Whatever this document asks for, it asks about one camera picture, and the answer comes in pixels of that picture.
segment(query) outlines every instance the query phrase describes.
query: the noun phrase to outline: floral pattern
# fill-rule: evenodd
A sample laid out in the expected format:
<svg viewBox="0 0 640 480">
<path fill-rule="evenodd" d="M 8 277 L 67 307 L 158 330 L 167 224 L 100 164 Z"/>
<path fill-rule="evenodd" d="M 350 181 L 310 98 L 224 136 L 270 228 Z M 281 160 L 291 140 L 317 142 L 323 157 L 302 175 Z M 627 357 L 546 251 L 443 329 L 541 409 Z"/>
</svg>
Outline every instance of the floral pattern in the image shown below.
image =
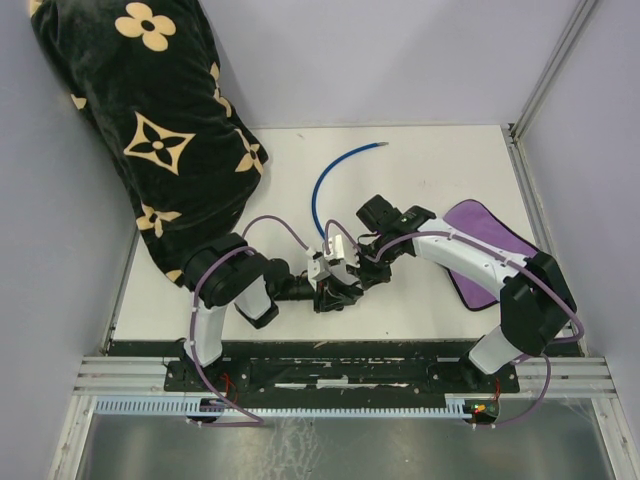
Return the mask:
<svg viewBox="0 0 640 480">
<path fill-rule="evenodd" d="M 42 6 L 42 0 L 29 0 L 29 15 L 33 14 Z"/>
<path fill-rule="evenodd" d="M 172 222 L 182 214 L 179 212 L 156 212 L 153 208 L 142 204 L 142 211 L 144 215 L 136 218 L 136 224 L 138 228 L 143 230 L 149 230 L 153 228 L 157 238 L 162 237 L 164 233 L 162 230 L 162 222 Z"/>
<path fill-rule="evenodd" d="M 231 104 L 229 103 L 229 100 L 227 100 L 220 94 L 220 87 L 218 86 L 218 79 L 220 78 L 220 69 L 218 68 L 218 65 L 216 63 L 211 65 L 211 76 L 216 81 L 216 91 L 213 92 L 213 98 L 216 100 L 216 102 L 218 102 L 220 105 L 222 105 L 225 108 L 227 112 L 227 118 L 229 118 L 233 113 L 233 109 L 231 108 Z"/>
<path fill-rule="evenodd" d="M 176 33 L 176 25 L 169 17 L 154 15 L 148 5 L 131 2 L 126 6 L 129 17 L 116 19 L 116 30 L 128 38 L 142 36 L 142 43 L 154 52 L 169 48 L 166 37 Z"/>
<path fill-rule="evenodd" d="M 247 151 L 246 155 L 242 157 L 242 160 L 240 160 L 240 163 L 236 167 L 236 172 L 246 172 L 255 167 L 255 169 L 258 170 L 258 173 L 262 175 L 264 173 L 264 168 L 262 167 L 262 163 L 260 162 L 257 153 L 258 150 L 260 150 L 260 145 L 257 143 L 254 145 L 249 144 L 245 136 L 242 134 L 242 131 L 239 128 L 236 128 L 235 130 L 238 135 L 240 135 L 240 138 L 242 138 L 242 144 Z"/>
<path fill-rule="evenodd" d="M 87 106 L 87 99 L 83 97 L 76 97 L 73 93 L 71 94 L 71 101 L 76 106 L 78 110 L 82 110 Z"/>
<path fill-rule="evenodd" d="M 136 112 L 138 126 L 131 143 L 124 149 L 125 155 L 149 160 L 159 167 L 178 175 L 178 162 L 187 144 L 196 135 L 177 133 L 156 125 Z"/>
<path fill-rule="evenodd" d="M 171 270 L 170 272 L 165 273 L 165 275 L 173 283 L 176 283 L 176 281 L 182 276 L 182 270 Z"/>
</svg>

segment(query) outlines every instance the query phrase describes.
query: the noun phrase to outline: gray wall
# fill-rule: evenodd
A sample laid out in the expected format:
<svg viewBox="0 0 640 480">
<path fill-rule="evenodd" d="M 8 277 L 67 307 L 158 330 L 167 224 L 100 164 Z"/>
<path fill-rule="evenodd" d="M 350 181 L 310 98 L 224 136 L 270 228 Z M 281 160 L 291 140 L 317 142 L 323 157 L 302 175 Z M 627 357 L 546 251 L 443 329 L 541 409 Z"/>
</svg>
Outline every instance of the gray wall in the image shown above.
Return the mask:
<svg viewBox="0 0 640 480">
<path fill-rule="evenodd" d="M 507 123 L 577 0 L 201 0 L 260 126 Z"/>
<path fill-rule="evenodd" d="M 0 478 L 36 480 L 109 316 L 134 224 L 25 4 L 4 2 L 0 14 Z"/>
<path fill-rule="evenodd" d="M 525 151 L 592 349 L 640 441 L 640 2 L 602 2 Z"/>
</svg>

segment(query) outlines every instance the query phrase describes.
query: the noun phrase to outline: purple cable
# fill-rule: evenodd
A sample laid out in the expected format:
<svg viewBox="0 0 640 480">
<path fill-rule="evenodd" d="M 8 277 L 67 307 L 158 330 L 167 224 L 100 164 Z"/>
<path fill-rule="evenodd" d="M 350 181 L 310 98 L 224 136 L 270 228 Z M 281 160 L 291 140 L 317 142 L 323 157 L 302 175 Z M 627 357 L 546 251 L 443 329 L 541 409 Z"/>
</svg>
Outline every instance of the purple cable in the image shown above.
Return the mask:
<svg viewBox="0 0 640 480">
<path fill-rule="evenodd" d="M 354 240 L 353 236 L 350 235 L 347 230 L 336 220 L 329 220 L 327 222 L 327 226 L 325 228 L 325 238 L 329 238 L 329 226 L 330 225 L 335 225 L 338 229 L 340 229 L 342 231 L 342 233 L 345 234 L 345 236 L 347 237 L 347 239 L 349 240 L 349 242 L 351 242 L 351 244 L 354 246 L 354 248 L 360 252 L 360 247 L 358 246 L 358 243 Z M 542 280 L 540 280 L 538 277 L 536 277 L 533 273 L 531 273 L 529 270 L 527 270 L 526 268 L 518 265 L 515 262 L 512 262 L 511 260 L 507 260 L 507 258 L 503 255 L 500 255 L 497 252 L 494 252 L 493 250 L 491 250 L 490 248 L 485 247 L 484 245 L 474 242 L 473 240 L 460 236 L 460 235 L 456 235 L 454 233 L 451 232 L 438 232 L 438 231 L 433 231 L 433 232 L 414 232 L 414 233 L 408 233 L 407 235 L 402 235 L 401 237 L 398 237 L 396 239 L 391 240 L 389 243 L 385 244 L 380 251 L 378 252 L 378 254 L 376 255 L 375 258 L 369 257 L 367 256 L 366 258 L 368 258 L 369 260 L 371 260 L 374 263 L 378 263 L 381 259 L 382 256 L 384 255 L 384 253 L 389 250 L 391 247 L 393 247 L 394 245 L 397 245 L 399 243 L 402 243 L 406 240 L 410 240 L 410 239 L 414 239 L 414 238 L 418 238 L 418 237 L 443 237 L 443 238 L 447 238 L 447 239 L 455 239 L 458 240 L 459 242 L 462 242 L 466 245 L 469 245 L 470 247 L 473 247 L 477 250 L 480 250 L 483 253 L 486 253 L 487 255 L 495 258 L 496 260 L 498 260 L 499 262 L 503 262 L 506 265 L 509 265 L 510 267 L 514 268 L 515 270 L 517 270 L 519 273 L 522 273 L 525 277 L 527 277 L 529 280 L 531 280 L 533 283 L 536 284 L 536 286 L 538 286 L 544 293 L 546 293 L 556 304 L 558 304 L 558 306 L 562 309 L 562 311 L 571 319 L 571 321 L 573 322 L 573 324 L 576 327 L 576 333 L 575 335 L 572 335 L 571 337 L 565 337 L 565 338 L 557 338 L 555 340 L 553 340 L 553 343 L 572 343 L 572 342 L 577 342 L 578 340 L 580 340 L 583 336 L 584 336 L 584 326 L 582 324 L 582 322 L 580 321 L 580 319 L 578 318 L 578 316 L 575 314 L 575 312 L 573 310 L 571 310 L 569 308 L 569 306 L 556 294 L 556 292 L 554 292 L 553 290 L 551 290 L 551 288 L 549 288 L 549 286 L 547 286 L 546 283 L 544 283 Z"/>
<path fill-rule="evenodd" d="M 229 260 L 231 257 L 242 252 L 256 253 L 256 251 L 251 247 L 239 247 L 239 248 L 236 248 L 235 250 L 231 250 L 229 253 L 224 254 L 213 265 L 211 265 L 209 269 L 206 272 L 204 272 L 204 275 L 202 275 L 202 277 L 198 281 L 198 284 L 196 285 L 196 288 L 193 291 L 191 323 L 189 325 L 189 339 L 190 339 L 189 345 L 191 346 L 191 358 L 193 358 L 193 363 L 196 366 L 198 375 L 200 376 L 200 379 L 202 380 L 202 382 L 207 386 L 207 388 L 211 390 L 211 392 L 215 393 L 218 396 L 218 398 L 220 398 L 220 400 L 222 400 L 222 402 L 225 403 L 227 406 L 231 407 L 234 410 L 237 410 L 238 412 L 246 415 L 249 418 L 252 418 L 255 421 L 254 422 L 230 422 L 230 423 L 216 422 L 216 423 L 206 423 L 206 424 L 194 422 L 193 420 L 189 422 L 198 426 L 206 425 L 207 427 L 222 428 L 222 427 L 260 427 L 264 425 L 264 420 L 262 418 L 258 417 L 257 415 L 254 415 L 253 413 L 245 410 L 241 406 L 233 403 L 227 397 L 222 395 L 222 393 L 216 387 L 213 386 L 213 384 L 209 381 L 209 379 L 204 374 L 204 371 L 202 370 L 202 365 L 200 365 L 200 359 L 198 358 L 198 354 L 196 352 L 196 342 L 194 340 L 195 333 L 196 333 L 196 321 L 198 318 L 198 305 L 200 304 L 200 290 L 202 289 L 204 282 L 207 281 L 207 279 L 213 274 L 213 272 L 215 272 L 218 268 L 220 268 L 220 265 L 222 265 L 224 262 Z"/>
<path fill-rule="evenodd" d="M 547 390 L 549 390 L 549 385 L 551 384 L 551 360 L 544 353 L 540 355 L 540 357 L 544 358 L 544 362 L 547 364 L 547 375 L 544 380 L 544 385 L 542 387 L 542 391 L 538 396 L 537 400 L 531 405 L 531 408 L 524 413 L 521 413 L 517 417 L 510 418 L 509 420 L 505 420 L 504 422 L 494 423 L 492 425 L 478 425 L 474 424 L 473 428 L 484 428 L 484 429 L 496 429 L 498 427 L 506 427 L 508 425 L 514 425 L 516 423 L 520 423 L 523 420 L 529 418 L 534 412 L 536 412 L 541 406 L 544 397 L 547 395 Z"/>
<path fill-rule="evenodd" d="M 337 228 L 338 230 L 340 230 L 340 231 L 344 234 L 344 236 L 345 236 L 345 237 L 347 237 L 347 240 L 349 240 L 349 242 L 351 243 L 351 245 L 353 245 L 353 247 L 354 247 L 358 252 L 360 252 L 360 251 L 361 251 L 361 250 L 360 250 L 360 245 L 358 245 L 358 242 L 356 242 L 356 239 L 355 239 L 355 238 L 353 238 L 353 235 L 351 235 L 351 234 L 347 231 L 347 229 L 346 229 L 346 228 L 344 228 L 344 227 L 342 226 L 342 224 L 341 224 L 339 221 L 334 220 L 334 219 L 329 219 L 329 220 L 327 220 L 327 223 L 326 223 L 326 224 L 325 224 L 325 226 L 324 226 L 324 238 L 325 238 L 325 242 L 324 242 L 324 249 L 325 249 L 325 251 L 326 251 L 327 253 L 331 253 L 331 251 L 329 250 L 329 227 L 330 227 L 331 225 L 335 225 L 335 226 L 336 226 L 336 228 Z"/>
<path fill-rule="evenodd" d="M 291 236 L 293 238 L 295 238 L 296 242 L 298 242 L 298 244 L 304 249 L 304 250 L 309 250 L 309 247 L 306 243 L 304 243 L 304 241 L 300 238 L 300 236 L 295 232 L 295 230 L 291 227 L 291 225 L 289 225 L 287 222 L 285 222 L 283 219 L 281 219 L 280 217 L 276 217 L 275 215 L 261 215 L 259 217 L 254 218 L 253 220 L 251 220 L 249 222 L 249 224 L 245 227 L 244 231 L 242 232 L 242 238 L 245 238 L 247 236 L 247 233 L 249 232 L 249 229 L 251 227 L 253 227 L 256 223 L 261 222 L 262 220 L 274 220 L 276 222 L 278 222 L 280 225 L 282 225 L 284 228 L 286 228 L 289 233 L 291 234 Z"/>
</svg>

